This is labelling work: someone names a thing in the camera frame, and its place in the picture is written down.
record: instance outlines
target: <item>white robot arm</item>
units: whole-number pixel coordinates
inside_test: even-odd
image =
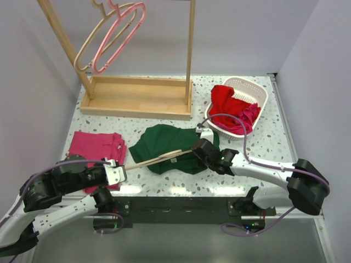
[[[257,215],[258,211],[269,207],[293,205],[307,214],[318,215],[329,193],[329,183],[306,160],[299,159],[293,164],[247,158],[236,150],[220,151],[205,138],[198,140],[192,151],[219,174],[247,176],[276,185],[253,187],[246,197],[229,205],[234,210],[244,208],[246,214]],[[20,254],[33,248],[39,239],[73,220],[113,211],[114,199],[105,186],[125,181],[125,168],[119,167],[113,160],[106,160],[104,164],[91,168],[86,163],[67,165],[72,159],[74,162],[84,159],[80,156],[68,158],[70,160],[58,163],[55,169],[49,168],[45,173],[32,176],[21,188],[15,204],[0,221],[0,257]],[[63,195],[95,185],[100,187],[92,195],[53,213],[43,214],[45,209],[61,202]]]
[[[113,197],[105,187],[127,180],[123,166],[114,160],[88,168],[80,156],[70,156],[71,165],[56,165],[48,173],[41,173],[31,185],[21,188],[14,205],[0,221],[0,256],[23,253],[53,230],[76,219],[98,212],[111,211]],[[62,196],[87,187],[100,186],[91,195],[50,214],[43,212],[61,202]]]

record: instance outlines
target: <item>beige hanger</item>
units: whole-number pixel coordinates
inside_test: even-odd
[[[100,12],[103,16],[103,19],[97,24],[97,26],[94,28],[94,30],[90,33],[90,36],[87,38],[87,40],[85,41],[84,45],[82,46],[81,50],[78,52],[78,54],[75,58],[73,66],[74,66],[76,72],[78,72],[78,73],[86,72],[92,66],[93,62],[91,61],[85,67],[80,68],[79,67],[80,59],[81,59],[82,55],[84,54],[84,52],[86,51],[86,49],[88,48],[88,46],[90,45],[90,43],[93,40],[93,38],[95,37],[95,35],[100,30],[100,28],[113,15],[116,15],[116,10],[113,10],[113,11],[109,12],[108,14],[106,14],[104,5],[102,3],[98,4],[95,0],[91,0],[91,2],[92,2],[93,7],[100,9]],[[120,9],[128,8],[132,5],[134,5],[134,3],[128,3],[128,4],[121,5]],[[137,10],[135,10],[134,15],[131,18],[131,20],[129,21],[129,23],[124,28],[122,28],[122,30],[117,34],[117,36],[115,36],[115,38],[104,48],[102,54],[104,54],[119,39],[119,37],[125,32],[125,30],[130,27],[130,25],[132,24],[132,22],[134,21],[136,16],[137,16]]]
[[[176,151],[173,151],[173,152],[167,152],[164,155],[158,156],[157,158],[150,159],[150,160],[147,160],[147,161],[141,162],[141,163],[136,163],[136,164],[133,164],[133,165],[130,165],[130,166],[126,166],[125,169],[126,169],[126,171],[128,171],[128,170],[132,170],[132,169],[135,169],[135,168],[149,166],[149,165],[152,165],[152,164],[155,164],[155,163],[161,163],[163,161],[176,158],[178,156],[184,155],[184,154],[189,153],[189,152],[193,152],[193,151],[192,150],[188,150],[188,151],[184,151],[183,152],[181,150],[176,150]]]

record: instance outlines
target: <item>wooden pole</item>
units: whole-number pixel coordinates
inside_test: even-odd
[[[186,63],[186,87],[185,87],[185,104],[186,105],[188,104],[189,89],[190,89],[190,72],[191,72],[191,57],[193,55],[195,6],[196,6],[196,0],[190,0],[188,62]]]
[[[50,26],[52,27],[57,39],[59,40],[61,46],[63,47],[67,57],[70,60],[70,63],[74,67],[74,62],[76,58],[75,48],[70,41],[67,32],[64,29],[64,26],[58,17],[55,8],[51,4],[50,0],[38,0],[38,3],[43,10],[47,20],[49,21]],[[94,88],[90,83],[87,75],[85,73],[77,73],[79,79],[81,80],[84,88],[86,89],[86,93],[90,99],[94,97]]]

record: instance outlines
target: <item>speckled white surface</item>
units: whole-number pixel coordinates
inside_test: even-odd
[[[265,87],[269,98],[255,130],[248,137],[247,150],[250,156],[271,161],[292,162],[287,137],[279,114],[275,94],[269,77],[245,77]],[[88,116],[80,112],[80,102],[84,95],[81,89],[77,107],[66,139],[63,159],[68,153],[74,131],[87,133],[120,133],[128,147],[133,146],[147,127],[163,123],[180,128],[195,127],[203,120],[203,112],[211,101],[211,89],[222,84],[227,77],[193,76],[193,101],[191,121],[170,121],[166,119],[143,119],[124,117]],[[220,139],[220,148],[242,151],[243,141]],[[126,163],[134,163],[127,151]],[[267,187],[269,183],[256,179],[218,175],[209,169],[195,174],[184,174],[177,170],[157,175],[146,167],[128,171],[128,181],[121,184],[119,192],[113,195],[128,196],[244,196],[252,186]],[[85,195],[83,191],[71,195]]]

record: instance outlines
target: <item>pink hanger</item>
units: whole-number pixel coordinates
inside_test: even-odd
[[[101,74],[103,73],[109,66],[110,64],[117,58],[117,56],[120,54],[120,52],[123,50],[123,48],[125,48],[126,44],[131,40],[131,38],[134,36],[135,32],[137,31],[137,29],[141,26],[141,24],[144,22],[145,20],[145,14],[146,14],[146,9],[145,9],[145,4],[144,3],[137,3],[135,5],[132,5],[131,7],[129,7],[126,11],[124,11],[122,14],[120,13],[120,8],[118,6],[118,4],[113,4],[112,0],[107,0],[107,2],[109,3],[109,6],[111,9],[116,10],[116,15],[117,15],[117,19],[114,22],[114,24],[110,27],[109,31],[107,32],[103,42],[101,43],[98,52],[96,53],[94,59],[93,59],[93,70],[94,73],[96,74]],[[136,10],[137,8],[141,7],[143,9],[143,16],[140,18],[140,21],[138,22],[138,24],[135,26],[135,28],[129,33],[128,37],[123,41],[123,43],[120,45],[120,47],[116,50],[116,52],[112,55],[112,57],[106,62],[106,64],[101,68],[101,69],[97,69],[97,63],[103,53],[103,50],[105,48],[105,46],[107,45],[109,39],[111,38],[113,32],[115,31],[115,29],[117,28],[117,26],[121,23],[121,21],[131,12],[133,12],[134,10]]]

